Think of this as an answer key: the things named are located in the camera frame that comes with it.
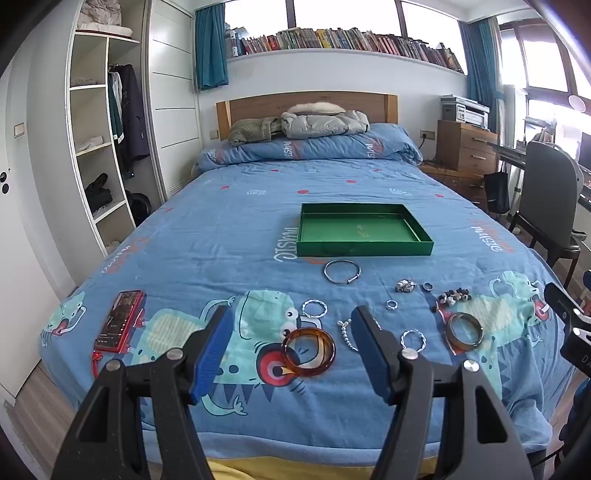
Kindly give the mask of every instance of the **row of books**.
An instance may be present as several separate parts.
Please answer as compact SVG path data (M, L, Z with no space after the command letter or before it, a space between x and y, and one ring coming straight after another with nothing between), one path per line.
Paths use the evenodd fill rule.
M226 31L228 57L295 48L346 48L409 57L464 73L455 54L443 44L439 44L437 48L431 48L421 40L396 35L378 35L371 30L361 32L358 28L350 30L329 28L315 31L312 28L290 28L276 35L263 35L256 38L245 37L245 33L244 28Z

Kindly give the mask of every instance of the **gray blanket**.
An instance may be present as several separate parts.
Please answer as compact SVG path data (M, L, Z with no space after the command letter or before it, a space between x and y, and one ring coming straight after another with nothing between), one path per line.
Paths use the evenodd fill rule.
M348 110L337 115L281 115L281 128L287 138L326 137L328 135L353 135L369 130L365 113Z
M283 135L281 121L276 116L245 118L232 125L228 143L239 147L251 142L270 142L273 137Z

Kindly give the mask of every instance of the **light switch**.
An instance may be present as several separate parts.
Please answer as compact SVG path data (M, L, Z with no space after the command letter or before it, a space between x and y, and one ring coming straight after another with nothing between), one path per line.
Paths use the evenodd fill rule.
M25 134L25 124L14 126L14 138L22 137Z

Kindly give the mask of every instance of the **printer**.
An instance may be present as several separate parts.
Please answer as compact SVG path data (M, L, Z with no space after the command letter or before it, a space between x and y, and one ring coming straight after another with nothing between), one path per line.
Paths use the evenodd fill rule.
M468 98L444 95L441 97L441 107L443 120L476 125L488 130L488 114L491 110L487 106Z

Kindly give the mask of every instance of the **wooden headboard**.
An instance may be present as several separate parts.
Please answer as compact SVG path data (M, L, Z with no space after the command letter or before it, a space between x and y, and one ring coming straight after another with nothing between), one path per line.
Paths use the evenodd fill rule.
M291 92L259 95L218 102L217 128L220 139L230 134L234 122L244 118L280 116L298 103L330 102L345 110L358 110L368 116L369 122L398 123L398 97L383 93L366 92Z

